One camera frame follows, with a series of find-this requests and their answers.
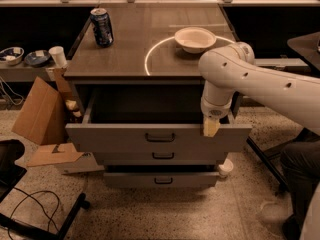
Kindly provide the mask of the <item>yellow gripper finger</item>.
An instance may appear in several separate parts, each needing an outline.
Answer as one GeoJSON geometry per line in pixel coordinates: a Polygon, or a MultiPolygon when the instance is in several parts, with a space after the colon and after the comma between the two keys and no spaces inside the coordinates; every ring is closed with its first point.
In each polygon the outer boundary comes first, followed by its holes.
{"type": "Polygon", "coordinates": [[[218,119],[212,119],[209,117],[203,118],[203,135],[205,137],[214,137],[220,128],[220,122],[218,119]]]}

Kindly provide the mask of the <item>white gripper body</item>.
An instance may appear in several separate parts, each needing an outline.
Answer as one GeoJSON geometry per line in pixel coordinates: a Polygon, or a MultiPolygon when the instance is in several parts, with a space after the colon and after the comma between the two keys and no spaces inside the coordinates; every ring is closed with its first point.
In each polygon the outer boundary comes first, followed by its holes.
{"type": "Polygon", "coordinates": [[[224,118],[231,107],[232,101],[229,101],[225,105],[214,105],[208,102],[205,98],[201,99],[201,111],[204,116],[212,119],[224,118]]]}

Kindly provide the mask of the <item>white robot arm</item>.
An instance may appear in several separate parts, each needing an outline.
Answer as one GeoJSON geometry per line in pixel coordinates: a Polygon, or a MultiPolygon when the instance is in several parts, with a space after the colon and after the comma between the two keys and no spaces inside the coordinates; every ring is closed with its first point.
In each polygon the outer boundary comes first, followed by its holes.
{"type": "Polygon", "coordinates": [[[198,69],[205,79],[201,111],[205,117],[227,115],[239,92],[320,134],[320,79],[258,67],[244,42],[205,52],[198,69]]]}

